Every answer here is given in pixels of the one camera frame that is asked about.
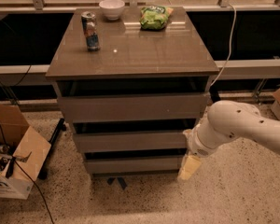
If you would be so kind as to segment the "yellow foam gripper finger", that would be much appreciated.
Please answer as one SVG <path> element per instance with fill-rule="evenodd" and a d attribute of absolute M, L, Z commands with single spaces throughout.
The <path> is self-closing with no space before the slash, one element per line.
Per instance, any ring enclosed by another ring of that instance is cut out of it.
<path fill-rule="evenodd" d="M 183 181 L 189 180 L 201 164 L 202 161 L 199 157 L 196 155 L 186 154 L 182 159 L 177 178 Z"/>

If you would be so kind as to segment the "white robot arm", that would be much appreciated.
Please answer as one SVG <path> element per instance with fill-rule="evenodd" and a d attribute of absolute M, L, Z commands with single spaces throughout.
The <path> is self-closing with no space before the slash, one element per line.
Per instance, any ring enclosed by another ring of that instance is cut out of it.
<path fill-rule="evenodd" d="M 280 155 L 280 120 L 264 118 L 250 104 L 218 101 L 193 129 L 183 132 L 187 151 L 177 178 L 189 180 L 206 158 L 224 144 L 240 137 L 252 140 Z"/>

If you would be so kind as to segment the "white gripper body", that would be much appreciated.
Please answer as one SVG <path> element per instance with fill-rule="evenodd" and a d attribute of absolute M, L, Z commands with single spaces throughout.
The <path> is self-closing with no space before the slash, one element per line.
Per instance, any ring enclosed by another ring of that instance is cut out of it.
<path fill-rule="evenodd" d="M 183 132 L 186 137 L 187 154 L 194 155 L 200 158 L 206 158 L 214 154 L 217 150 L 205 146 L 198 137 L 200 124 L 196 125 L 193 129 L 187 129 Z"/>

